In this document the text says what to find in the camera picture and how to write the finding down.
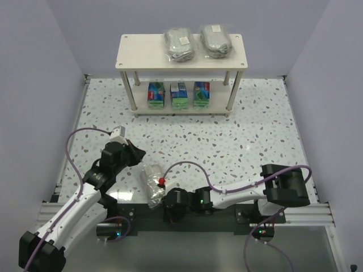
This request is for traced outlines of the silver scourer pack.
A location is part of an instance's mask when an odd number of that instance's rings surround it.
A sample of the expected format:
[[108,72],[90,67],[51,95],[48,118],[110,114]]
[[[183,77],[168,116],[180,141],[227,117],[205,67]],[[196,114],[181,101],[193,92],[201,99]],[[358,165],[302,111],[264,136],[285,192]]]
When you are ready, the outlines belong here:
[[185,27],[169,28],[163,34],[166,55],[170,62],[188,62],[194,59],[197,44],[192,31]]
[[224,25],[204,25],[200,31],[200,40],[206,58],[226,58],[233,51],[232,40]]
[[156,209],[162,204],[165,189],[159,186],[159,179],[164,172],[159,164],[146,164],[141,171],[141,181],[144,183],[147,194],[147,204],[150,209]]

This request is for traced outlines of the green sponge pack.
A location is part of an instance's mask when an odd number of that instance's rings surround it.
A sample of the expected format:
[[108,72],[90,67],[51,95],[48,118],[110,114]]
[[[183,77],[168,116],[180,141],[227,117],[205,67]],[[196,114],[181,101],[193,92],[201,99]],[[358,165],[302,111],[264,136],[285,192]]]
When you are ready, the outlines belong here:
[[193,86],[193,106],[196,109],[209,107],[210,101],[210,83],[195,82]]
[[163,82],[150,82],[147,91],[149,109],[163,109],[166,90]]
[[174,110],[188,109],[188,93],[184,82],[170,84],[170,98]]

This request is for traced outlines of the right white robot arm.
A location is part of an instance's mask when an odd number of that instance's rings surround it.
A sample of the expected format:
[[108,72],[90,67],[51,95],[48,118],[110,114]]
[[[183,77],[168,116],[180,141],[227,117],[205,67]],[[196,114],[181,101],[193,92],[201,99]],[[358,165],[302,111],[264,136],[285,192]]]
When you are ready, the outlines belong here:
[[[206,178],[207,186],[193,192],[178,188],[166,181],[167,174],[176,166],[191,164],[199,168]],[[164,189],[163,206],[171,222],[179,222],[187,213],[212,215],[237,203],[262,201],[267,206],[262,216],[276,216],[289,207],[305,207],[310,204],[306,183],[312,176],[308,165],[285,166],[266,164],[261,166],[262,179],[250,178],[245,182],[217,188],[212,185],[206,170],[192,161],[181,161],[171,165],[158,180]]]

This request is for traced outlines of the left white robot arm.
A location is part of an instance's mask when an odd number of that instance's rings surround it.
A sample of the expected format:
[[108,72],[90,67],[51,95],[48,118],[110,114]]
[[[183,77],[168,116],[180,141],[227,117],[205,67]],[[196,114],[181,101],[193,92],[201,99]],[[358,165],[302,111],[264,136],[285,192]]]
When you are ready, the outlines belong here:
[[109,210],[117,208],[117,201],[107,194],[116,176],[142,162],[145,154],[129,140],[108,142],[55,216],[36,232],[27,231],[20,238],[19,266],[24,271],[62,271],[75,245],[106,220]]

